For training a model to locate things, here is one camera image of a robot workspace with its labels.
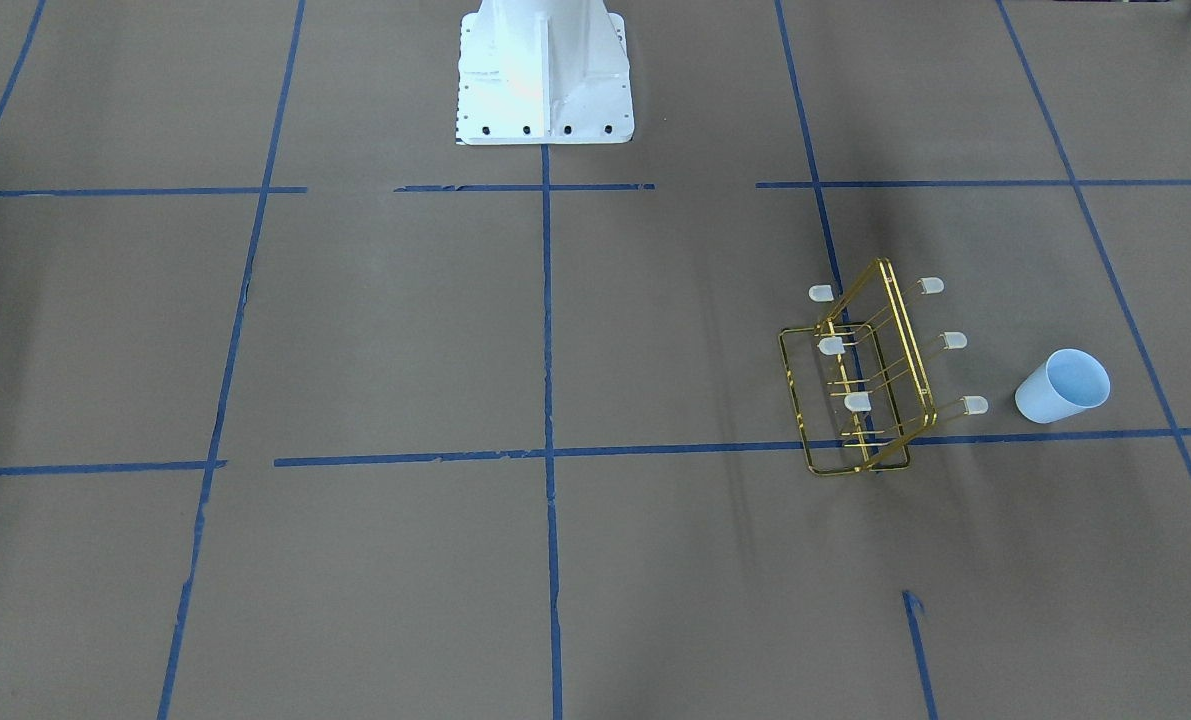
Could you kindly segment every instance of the grid line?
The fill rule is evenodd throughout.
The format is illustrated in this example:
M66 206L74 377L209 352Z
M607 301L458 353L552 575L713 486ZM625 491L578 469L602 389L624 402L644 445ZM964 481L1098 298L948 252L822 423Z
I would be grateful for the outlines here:
M262 174L261 193L257 195L257 211L252 215L252 233L248 238L248 256L244 259L243 280L239 282L239 299L235 305L233 323L230 328L230 345L226 351L226 365L222 375L222 390L217 396L217 417L212 427L212 439L208 445L208 457L202 469L202 482L199 483L199 503L194 521L194 537L191 544L191 570L182 583L182 596L177 601L177 616L173 628L173 641L169 646L169 660L164 670L164 688L160 694L158 720L167 720L173 702L173 688L176 680L177 659L182 653L185 626L191 611L191 591L199 565L199 547L202 544L205 530L205 506L212 493L212 480L217 467L217 452L222 446L222 433L226 422L226 402L230 399L230 383L233 378L235 361L239 356L239 339L244 327L244 309L248 306L248 287L252 282L252 263L257 258L257 245L261 242L262 221L266 219L266 202L270 196L272 176L275 173L275 158L279 151L280 131L283 129L283 109L288 105L288 90L293 82L293 67L297 63L297 46L303 35L303 18L306 15L306 0L298 0L297 15L293 19L293 37L288 45L288 58L283 63L283 84L280 86L279 102L275 106L275 123L272 126L270 145L266 150L266 173Z
M559 627L559 516L555 511L555 383L553 372L554 313L550 274L550 146L541 146L541 269L543 269L543 364L545 367L545 564L550 577L550 703L551 719L565 716L563 657Z
M164 470L202 470L207 461L169 462L98 462L93 465L13 465L0 468L0 478L20 478L29 475L111 475L127 472L152 472ZM216 461L224 468L225 461Z
M924 603L911 591L902 591L902 602L906 606L906 626L911 633L915 665L919 669L919 688L924 691L928 720L937 720L937 700L933 696L933 678L928 672L928 656L924 656L924 637L919 633L919 615L924 615Z
M1078 179L1087 187L1191 187L1191 179ZM1070 179L893 179L893 181L760 181L759 190L879 187L1071 187Z
M1179 428L1190 437L1191 428ZM1075 430L1065 433L998 433L975 436L923 436L911 445L1008 445L1041 442L1106 442L1106 439L1170 438L1172 428ZM841 447L837 439L810 442L813 450ZM404 465L412 462L528 461L536 457L607 457L619 455L696 455L715 452L781 452L800 450L800 442L704 442L676 445L607 445L580 447L513 447L513 450L472 450L448 452L397 452L378 455L311 455L276 457L275 468L326 468L333 465Z
M568 183L568 184L404 184L392 192L629 192L629 190L656 190L657 186L651 182L598 182L598 183Z
M6 198L142 198L156 195L260 195L261 187L70 187L39 188L38 190L0 190ZM301 184L266 188L270 195L306 195L310 188Z

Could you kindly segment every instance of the wire frame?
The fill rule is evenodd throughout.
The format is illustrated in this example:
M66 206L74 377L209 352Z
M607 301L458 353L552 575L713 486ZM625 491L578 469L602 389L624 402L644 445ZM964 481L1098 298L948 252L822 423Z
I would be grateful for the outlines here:
M866 319L855 323L852 315ZM834 355L827 368L819 365L829 401L854 393L880 400L871 401L866 411L847 411L842 427L833 428L830 442L813 442L813 432L805 424L802 388L796 383L788 348L796 336L809 336L815 342L838 338L843 343L844 352ZM891 259L874 259L818 323L784 328L778 342L809 470L818 475L846 475L910 465L910 442L937 422L937 405ZM841 462L815 461L813 445L837 447Z

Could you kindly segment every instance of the plastic cup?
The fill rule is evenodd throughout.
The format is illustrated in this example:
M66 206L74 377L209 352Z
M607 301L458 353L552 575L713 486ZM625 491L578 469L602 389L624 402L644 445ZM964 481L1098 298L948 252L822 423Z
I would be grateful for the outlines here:
M1052 422L1103 405L1111 377L1097 357L1062 348L1035 368L1014 395L1017 411L1035 422Z

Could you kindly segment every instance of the floor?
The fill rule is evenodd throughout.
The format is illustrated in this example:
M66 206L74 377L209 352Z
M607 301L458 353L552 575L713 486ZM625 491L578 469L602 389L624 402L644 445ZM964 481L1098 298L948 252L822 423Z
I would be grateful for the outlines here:
M0 1L0 719L1191 719L1191 1L613 0L554 149L474 8ZM993 409L813 477L878 255Z

